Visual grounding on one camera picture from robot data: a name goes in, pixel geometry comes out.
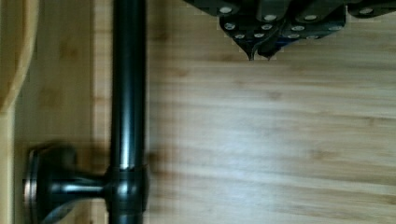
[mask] wood grain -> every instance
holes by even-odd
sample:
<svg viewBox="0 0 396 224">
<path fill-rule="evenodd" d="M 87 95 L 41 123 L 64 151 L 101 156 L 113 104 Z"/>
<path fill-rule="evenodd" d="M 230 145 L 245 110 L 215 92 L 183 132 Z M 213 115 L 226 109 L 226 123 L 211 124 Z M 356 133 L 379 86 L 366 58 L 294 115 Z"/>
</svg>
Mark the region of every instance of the wood grain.
<svg viewBox="0 0 396 224">
<path fill-rule="evenodd" d="M 94 11 L 93 167 L 108 160 L 111 1 Z M 216 18 L 148 1 L 146 223 L 394 223 L 396 14 L 249 62 Z M 92 223 L 106 223 L 94 202 Z"/>
<path fill-rule="evenodd" d="M 0 223 L 13 221 L 14 103 L 33 54 L 38 0 L 0 1 Z"/>
<path fill-rule="evenodd" d="M 61 139 L 91 169 L 91 1 L 40 1 L 35 54 L 15 112 L 14 220 L 25 223 L 22 180 L 30 146 Z M 90 203 L 80 203 L 61 223 L 89 223 Z"/>
</svg>

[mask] black metal pipe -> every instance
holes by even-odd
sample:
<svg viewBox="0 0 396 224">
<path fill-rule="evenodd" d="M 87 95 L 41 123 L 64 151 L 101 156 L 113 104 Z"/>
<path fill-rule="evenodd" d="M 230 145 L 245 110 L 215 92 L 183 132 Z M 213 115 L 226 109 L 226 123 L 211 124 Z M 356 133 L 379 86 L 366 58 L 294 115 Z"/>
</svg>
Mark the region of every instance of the black metal pipe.
<svg viewBox="0 0 396 224">
<path fill-rule="evenodd" d="M 114 0 L 110 166 L 105 199 L 110 224 L 142 224 L 149 179 L 144 161 L 146 2 Z"/>
<path fill-rule="evenodd" d="M 133 169 L 144 161 L 145 0 L 114 0 L 113 18 L 110 167 Z"/>
<path fill-rule="evenodd" d="M 52 194 L 67 198 L 65 202 L 81 199 L 104 197 L 105 180 L 101 175 L 92 175 L 82 171 L 62 170 L 52 181 Z"/>
</svg>

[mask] black object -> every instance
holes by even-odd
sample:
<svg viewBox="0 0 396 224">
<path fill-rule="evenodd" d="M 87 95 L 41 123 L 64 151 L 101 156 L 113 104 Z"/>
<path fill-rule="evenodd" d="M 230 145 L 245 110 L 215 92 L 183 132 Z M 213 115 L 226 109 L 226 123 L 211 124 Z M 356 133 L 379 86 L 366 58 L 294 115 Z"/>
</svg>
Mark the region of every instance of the black object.
<svg viewBox="0 0 396 224">
<path fill-rule="evenodd" d="M 396 11 L 395 0 L 184 0 L 212 16 L 254 60 L 270 59 L 301 39 L 320 39 L 346 25 L 348 12 L 367 19 Z"/>
<path fill-rule="evenodd" d="M 146 3 L 115 0 L 110 165 L 104 175 L 75 170 L 76 152 L 63 142 L 32 148 L 24 180 L 28 221 L 50 224 L 82 199 L 103 198 L 110 224 L 142 224 L 149 196 L 144 160 Z"/>
</svg>

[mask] black metal bracket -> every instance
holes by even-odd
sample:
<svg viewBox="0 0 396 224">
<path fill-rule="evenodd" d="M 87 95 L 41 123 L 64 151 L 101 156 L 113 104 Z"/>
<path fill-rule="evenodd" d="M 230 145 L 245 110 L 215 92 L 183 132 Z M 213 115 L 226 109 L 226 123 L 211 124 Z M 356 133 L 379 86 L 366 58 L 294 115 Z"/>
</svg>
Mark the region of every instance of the black metal bracket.
<svg viewBox="0 0 396 224">
<path fill-rule="evenodd" d="M 32 148 L 24 179 L 29 223 L 62 219 L 75 202 L 102 198 L 110 224 L 142 224 L 149 196 L 144 157 L 146 1 L 114 0 L 110 165 L 103 175 L 75 169 L 76 151 L 63 142 Z"/>
</svg>

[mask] wooden panel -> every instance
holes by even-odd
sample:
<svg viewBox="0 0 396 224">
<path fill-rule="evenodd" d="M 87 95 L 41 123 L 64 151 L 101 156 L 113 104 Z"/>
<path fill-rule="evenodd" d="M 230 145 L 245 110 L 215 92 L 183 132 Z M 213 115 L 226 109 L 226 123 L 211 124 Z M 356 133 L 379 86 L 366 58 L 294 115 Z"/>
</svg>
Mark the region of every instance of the wooden panel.
<svg viewBox="0 0 396 224">
<path fill-rule="evenodd" d="M 24 223 L 26 149 L 53 139 L 72 143 L 79 166 L 91 168 L 91 2 L 43 0 L 35 55 L 21 90 L 15 118 L 15 216 Z M 89 203 L 62 223 L 89 223 Z"/>
<path fill-rule="evenodd" d="M 14 102 L 33 53 L 38 0 L 0 1 L 0 223 L 12 222 Z"/>
<path fill-rule="evenodd" d="M 149 0 L 146 223 L 394 223 L 396 14 L 268 62 L 216 18 Z M 111 1 L 95 1 L 94 169 L 108 160 Z M 106 223 L 95 202 L 92 223 Z"/>
</svg>

